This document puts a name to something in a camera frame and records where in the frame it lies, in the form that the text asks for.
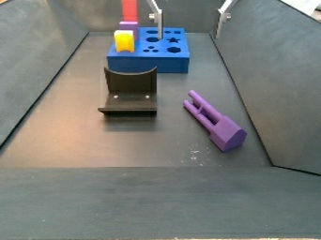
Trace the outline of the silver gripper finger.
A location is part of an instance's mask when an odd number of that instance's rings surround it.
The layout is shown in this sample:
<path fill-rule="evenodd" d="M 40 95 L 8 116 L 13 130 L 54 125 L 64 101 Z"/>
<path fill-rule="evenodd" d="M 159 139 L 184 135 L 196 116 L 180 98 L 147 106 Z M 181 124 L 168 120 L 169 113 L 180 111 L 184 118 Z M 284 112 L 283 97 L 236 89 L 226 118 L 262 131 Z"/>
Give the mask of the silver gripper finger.
<path fill-rule="evenodd" d="M 156 5 L 155 0 L 147 0 L 149 9 L 151 9 L 151 14 L 149 14 L 149 19 L 153 20 L 156 23 L 156 28 L 157 28 L 157 38 L 163 38 L 163 10 L 159 8 Z"/>
<path fill-rule="evenodd" d="M 223 23 L 231 18 L 230 9 L 236 3 L 236 0 L 226 0 L 222 7 L 216 9 L 218 12 L 218 19 L 216 19 L 216 25 L 215 25 L 215 31 L 214 31 L 214 37 L 220 37 L 220 30 Z"/>

